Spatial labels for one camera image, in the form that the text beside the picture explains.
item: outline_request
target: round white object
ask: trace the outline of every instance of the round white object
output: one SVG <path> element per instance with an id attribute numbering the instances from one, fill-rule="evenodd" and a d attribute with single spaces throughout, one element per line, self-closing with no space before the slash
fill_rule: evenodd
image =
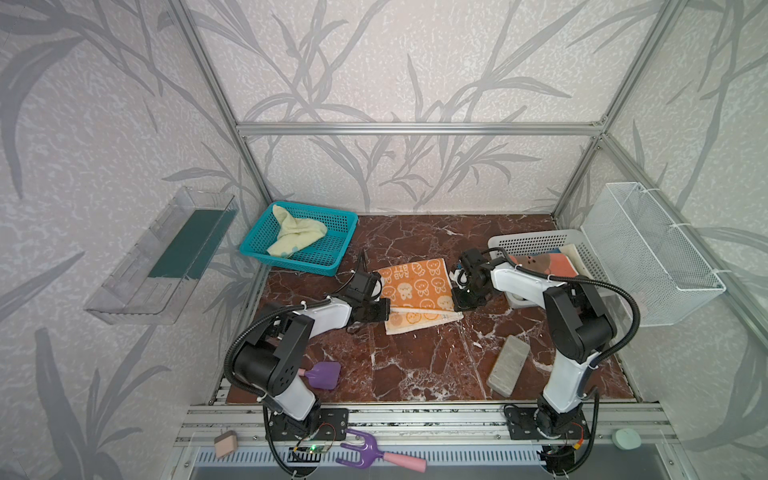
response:
<path id="1" fill-rule="evenodd" d="M 640 434 L 633 429 L 617 430 L 613 434 L 614 444 L 622 450 L 633 450 L 642 445 Z"/>

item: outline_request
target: aluminum frame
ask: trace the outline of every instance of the aluminum frame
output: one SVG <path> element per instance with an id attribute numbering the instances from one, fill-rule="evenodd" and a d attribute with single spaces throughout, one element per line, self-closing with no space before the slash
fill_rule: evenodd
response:
<path id="1" fill-rule="evenodd" d="M 502 413 L 508 402 L 376 402 L 339 403 L 328 407 L 348 408 L 349 425 L 376 436 L 380 445 L 550 445 L 551 441 L 509 439 Z M 535 402 L 515 402 L 534 406 Z M 210 446 L 225 430 L 237 433 L 242 447 L 265 446 L 261 406 L 192 406 L 179 430 L 167 461 L 163 480 L 189 478 L 200 447 Z M 591 425 L 592 404 L 584 404 Z M 658 403 L 611 402 L 600 404 L 596 444 L 612 443 L 617 429 L 632 428 L 643 443 L 656 445 L 671 478 L 695 480 L 686 469 L 685 451 L 664 409 Z M 292 442 L 275 442 L 292 445 Z"/>
<path id="2" fill-rule="evenodd" d="M 245 163 L 248 174 L 253 178 L 253 182 L 259 189 L 259 192 L 264 198 L 264 201 L 266 201 L 267 204 L 271 204 L 274 201 L 272 195 L 266 188 L 264 178 L 259 171 L 259 166 L 253 158 L 248 145 L 246 145 L 245 140 L 240 136 L 240 134 L 237 133 L 237 120 L 235 119 L 234 113 L 232 112 L 232 108 L 227 102 L 227 97 L 224 96 L 224 90 L 222 89 L 221 84 L 219 84 L 219 80 L 214 73 L 213 64 L 205 52 L 203 42 L 200 40 L 200 37 L 197 34 L 197 30 L 194 27 L 192 14 L 189 11 L 189 8 L 187 8 L 184 0 L 166 0 L 166 3 L 170 7 L 170 14 L 174 20 L 174 24 L 179 28 L 181 37 L 186 41 L 187 47 L 192 53 L 192 58 L 194 59 L 197 67 L 200 69 L 200 73 L 203 75 L 203 79 L 208 86 L 208 90 L 210 90 L 210 93 L 214 97 L 214 103 L 216 104 L 219 113 L 221 113 L 221 116 L 224 120 L 224 126 L 232 137 L 234 147 L 240 154 L 240 159 L 243 161 L 243 163 Z"/>
<path id="3" fill-rule="evenodd" d="M 642 79 L 648 65 L 654 59 L 656 53 L 661 50 L 661 45 L 669 35 L 672 27 L 674 27 L 680 14 L 683 12 L 686 2 L 687 0 L 666 0 L 661 6 L 654 24 L 648 31 L 640 50 L 637 51 L 637 54 L 632 61 L 632 65 L 619 84 L 619 88 L 616 90 L 616 95 L 614 95 L 613 100 L 611 100 L 611 103 L 608 105 L 608 109 L 601 118 L 602 129 L 598 136 L 608 132 L 608 129 L 616 121 L 616 118 L 618 118 L 630 95 Z M 568 201 L 573 197 L 578 185 L 584 178 L 584 175 L 589 170 L 597 147 L 596 140 L 597 138 L 593 137 L 587 150 L 581 155 L 581 159 L 576 165 L 574 173 L 571 175 L 571 179 L 568 181 L 565 189 L 563 189 L 563 194 L 554 206 L 554 211 L 552 212 L 553 217 L 560 217 L 565 206 L 568 204 Z"/>
<path id="4" fill-rule="evenodd" d="M 243 136 L 264 135 L 574 135 L 602 132 L 599 122 L 243 122 Z"/>
<path id="5" fill-rule="evenodd" d="M 724 296 L 727 299 L 728 306 L 741 320 L 741 323 L 744 324 L 747 330 L 754 334 L 763 345 L 763 348 L 768 351 L 768 313 L 749 293 L 749 290 L 741 283 L 741 280 L 729 271 L 728 266 L 712 250 L 704 238 L 699 235 L 696 228 L 688 223 L 683 214 L 661 193 L 661 190 L 658 190 L 651 178 L 648 177 L 643 169 L 637 166 L 629 153 L 612 136 L 609 134 L 601 135 L 597 141 L 597 148 L 602 149 L 614 161 L 616 167 L 621 170 L 621 173 L 629 181 L 640 182 L 644 187 L 652 190 L 650 194 L 659 202 L 664 211 L 672 217 L 675 223 L 682 223 L 680 229 L 696 249 L 699 250 L 702 257 L 714 269 L 725 270 L 718 273 L 718 275 L 726 287 Z"/>
<path id="6" fill-rule="evenodd" d="M 240 309 L 240 314 L 237 316 L 237 324 L 232 329 L 230 338 L 227 339 L 227 345 L 231 344 L 234 340 L 234 337 L 240 332 L 243 332 L 245 327 L 251 321 L 253 321 L 254 315 L 256 313 L 256 307 L 259 306 L 261 294 L 264 292 L 266 279 L 269 276 L 271 270 L 271 266 L 264 265 L 260 262 L 259 270 L 257 271 L 256 275 L 253 276 L 253 282 L 251 282 L 250 286 L 248 287 L 248 293 L 246 294 L 247 300 L 243 305 L 243 308 Z M 221 392 L 221 383 L 226 381 L 220 380 L 223 376 L 224 364 L 221 363 L 221 365 L 219 365 L 219 369 L 217 370 L 216 376 L 214 377 L 216 379 L 215 383 L 211 385 L 210 389 L 208 389 L 208 392 L 214 392 L 210 397 L 210 400 L 208 400 L 208 405 L 214 405 L 218 400 L 218 396 Z"/>

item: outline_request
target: white wire mesh basket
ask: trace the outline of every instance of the white wire mesh basket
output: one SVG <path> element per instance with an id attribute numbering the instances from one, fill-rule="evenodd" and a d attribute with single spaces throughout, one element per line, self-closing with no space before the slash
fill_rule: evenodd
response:
<path id="1" fill-rule="evenodd" d="M 581 230 L 641 325 L 672 325 L 725 291 L 717 273 L 642 184 L 605 184 Z"/>
<path id="2" fill-rule="evenodd" d="M 581 261 L 589 270 L 593 278 L 608 281 L 600 262 L 592 252 L 587 242 L 587 237 L 578 230 L 547 230 L 545 232 L 513 233 L 511 235 L 497 235 L 488 239 L 488 248 L 503 247 L 513 257 L 536 256 L 547 253 L 555 248 L 573 243 L 576 246 Z M 501 253 L 491 252 L 491 256 L 500 257 Z M 602 296 L 610 295 L 610 290 L 600 290 Z M 530 300 L 515 298 L 509 292 L 505 292 L 510 308 L 526 308 L 536 306 Z"/>

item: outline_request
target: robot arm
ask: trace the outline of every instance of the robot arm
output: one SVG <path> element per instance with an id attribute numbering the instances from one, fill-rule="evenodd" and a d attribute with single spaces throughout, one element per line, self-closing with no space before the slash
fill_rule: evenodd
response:
<path id="1" fill-rule="evenodd" d="M 459 266 L 453 275 L 459 287 L 452 289 L 457 311 L 484 306 L 495 291 L 522 296 L 545 309 L 557 351 L 539 399 L 537 424 L 542 435 L 558 436 L 581 410 L 590 363 L 616 335 L 597 289 L 533 276 L 505 257 L 488 260 L 476 249 L 464 252 Z"/>
<path id="2" fill-rule="evenodd" d="M 268 303 L 260 311 L 260 318 L 268 320 L 256 321 L 234 343 L 229 374 L 258 389 L 270 409 L 286 414 L 292 434 L 308 436 L 319 427 L 320 403 L 297 373 L 310 338 L 357 322 L 386 321 L 389 299 L 379 298 L 380 293 L 381 276 L 359 271 L 341 293 L 321 305 L 286 309 Z"/>

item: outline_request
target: clear acrylic shelf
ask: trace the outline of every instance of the clear acrylic shelf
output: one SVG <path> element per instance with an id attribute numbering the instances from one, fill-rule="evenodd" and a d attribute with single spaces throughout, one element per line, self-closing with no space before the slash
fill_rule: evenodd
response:
<path id="1" fill-rule="evenodd" d="M 233 199 L 179 189 L 85 310 L 110 324 L 176 322 L 237 215 Z"/>

